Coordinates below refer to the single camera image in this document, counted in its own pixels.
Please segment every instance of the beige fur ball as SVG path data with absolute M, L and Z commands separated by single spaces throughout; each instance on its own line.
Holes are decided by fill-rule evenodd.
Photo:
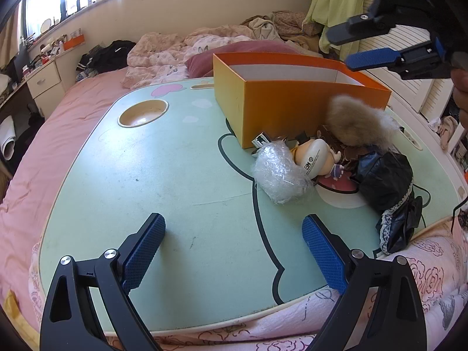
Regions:
M 334 97 L 326 123 L 331 132 L 348 146 L 377 145 L 387 150 L 398 131 L 398 123 L 383 110 L 372 108 L 347 95 Z

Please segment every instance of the mauve pillow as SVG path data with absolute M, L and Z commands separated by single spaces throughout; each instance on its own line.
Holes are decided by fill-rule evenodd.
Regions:
M 213 76 L 213 54 L 217 53 L 287 53 L 299 54 L 291 46 L 279 41 L 270 41 L 262 39 L 259 41 L 241 41 L 230 43 L 226 46 L 205 51 L 204 53 L 194 55 L 185 65 L 189 71 L 189 78 L 203 78 Z

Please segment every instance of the bed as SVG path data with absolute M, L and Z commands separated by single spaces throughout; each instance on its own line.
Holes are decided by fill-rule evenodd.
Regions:
M 81 146 L 108 108 L 130 88 L 188 78 L 189 72 L 181 64 L 185 64 L 188 55 L 198 54 L 198 48 L 203 52 L 205 47 L 202 46 L 212 50 L 210 46 L 216 48 L 237 40 L 253 39 L 244 29 L 224 37 L 217 34 L 226 34 L 226 28 L 218 32 L 212 30 L 196 31 L 185 45 L 181 43 L 186 39 L 176 35 L 144 36 L 129 55 L 130 68 L 87 78 L 73 86 L 37 133 L 0 205 L 3 235 L 0 239 L 1 299 L 3 302 L 9 291 L 13 291 L 22 315 L 34 329 L 39 329 L 44 306 L 38 285 L 39 241 L 62 181 Z M 213 36 L 230 39 L 219 40 Z M 433 350 L 468 301 L 468 242 L 458 222 L 452 235 L 450 223 L 442 220 L 399 254 L 408 258 L 414 271 L 425 312 L 428 349 Z M 219 345 L 220 342 L 238 341 L 244 342 L 242 346 L 232 347 L 302 350 L 319 331 L 337 298 L 336 291 L 324 288 L 301 302 L 255 321 L 203 333 L 169 335 L 158 341 L 165 350 L 179 347 L 224 349 L 226 346 Z M 374 298 L 375 292 L 370 292 L 367 309 L 363 310 L 358 323 L 362 331 Z M 119 347 L 112 334 L 109 334 L 109 342 Z

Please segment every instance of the metal screw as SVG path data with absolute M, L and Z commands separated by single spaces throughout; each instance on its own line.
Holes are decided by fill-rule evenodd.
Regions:
M 351 251 L 351 255 L 355 258 L 355 259 L 362 259 L 364 257 L 364 252 L 361 251 L 361 250 L 352 250 Z
M 408 262 L 408 261 L 406 261 L 406 258 L 403 257 L 403 256 L 397 256 L 396 261 L 401 265 L 405 265 Z
M 106 259 L 112 259 L 113 257 L 115 257 L 117 254 L 117 251 L 116 250 L 107 250 L 104 252 L 104 257 Z
M 72 260 L 72 258 L 70 256 L 63 256 L 60 259 L 60 264 L 67 265 L 71 260 Z

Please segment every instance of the human hand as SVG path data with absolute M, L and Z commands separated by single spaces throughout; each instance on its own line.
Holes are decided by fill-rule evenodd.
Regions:
M 460 123 L 465 129 L 468 129 L 468 71 L 452 70 L 453 99 L 460 108 Z

